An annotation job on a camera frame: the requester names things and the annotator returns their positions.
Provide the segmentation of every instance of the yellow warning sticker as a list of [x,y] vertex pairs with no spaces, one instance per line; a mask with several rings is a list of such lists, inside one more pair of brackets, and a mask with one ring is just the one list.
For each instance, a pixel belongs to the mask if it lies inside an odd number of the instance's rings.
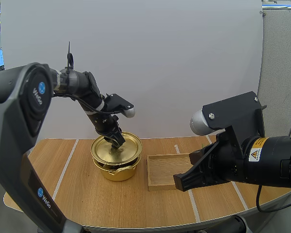
[[262,137],[254,142],[249,154],[249,162],[258,162],[260,160],[263,145],[267,138]]

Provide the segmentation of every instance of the floor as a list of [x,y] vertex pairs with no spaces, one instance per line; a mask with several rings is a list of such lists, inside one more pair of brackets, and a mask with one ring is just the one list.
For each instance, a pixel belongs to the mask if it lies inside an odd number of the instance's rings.
[[38,227],[23,212],[4,205],[4,193],[0,185],[0,233],[36,233]]
[[[37,226],[25,214],[4,205],[4,193],[5,190],[0,185],[0,233],[36,233]],[[287,203],[291,203],[291,196],[285,201]],[[291,207],[275,214],[260,232],[291,232]]]

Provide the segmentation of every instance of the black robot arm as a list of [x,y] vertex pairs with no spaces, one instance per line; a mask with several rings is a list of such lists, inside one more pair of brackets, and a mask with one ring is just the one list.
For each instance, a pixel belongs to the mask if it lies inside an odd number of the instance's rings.
[[215,143],[190,154],[193,167],[174,175],[176,188],[186,191],[229,181],[291,188],[291,136],[265,138],[265,107],[248,92],[204,105],[194,114],[190,123],[194,133],[225,132],[217,134]]
[[93,123],[96,132],[112,143],[114,148],[119,148],[125,139],[117,123],[118,117],[112,114],[122,113],[128,118],[133,117],[134,105],[117,94],[104,97],[91,72],[81,73],[73,70],[73,56],[70,49],[67,57],[67,67],[60,71],[50,69],[54,96],[77,100]]
[[56,71],[31,63],[0,72],[1,185],[44,232],[86,233],[64,216],[25,154],[36,143],[53,96],[77,100],[96,131],[116,148],[125,140],[112,114],[133,117],[134,106],[116,94],[102,96],[90,72],[80,73],[72,67]]

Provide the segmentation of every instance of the gold pot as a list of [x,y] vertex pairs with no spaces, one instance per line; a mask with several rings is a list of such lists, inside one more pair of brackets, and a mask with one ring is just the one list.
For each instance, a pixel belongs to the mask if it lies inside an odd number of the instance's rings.
[[122,136],[125,143],[118,149],[112,148],[103,136],[97,138],[91,148],[94,164],[111,181],[124,181],[132,177],[141,159],[140,139],[128,132],[122,132]]

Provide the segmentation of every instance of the white backdrop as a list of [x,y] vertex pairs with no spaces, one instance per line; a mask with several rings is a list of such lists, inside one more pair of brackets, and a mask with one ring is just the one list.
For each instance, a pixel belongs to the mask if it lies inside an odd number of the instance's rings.
[[[135,105],[120,115],[140,138],[190,136],[203,105],[257,91],[262,52],[260,0],[5,0],[6,68],[30,62],[92,71],[100,91]],[[95,138],[81,107],[54,98],[42,138]]]

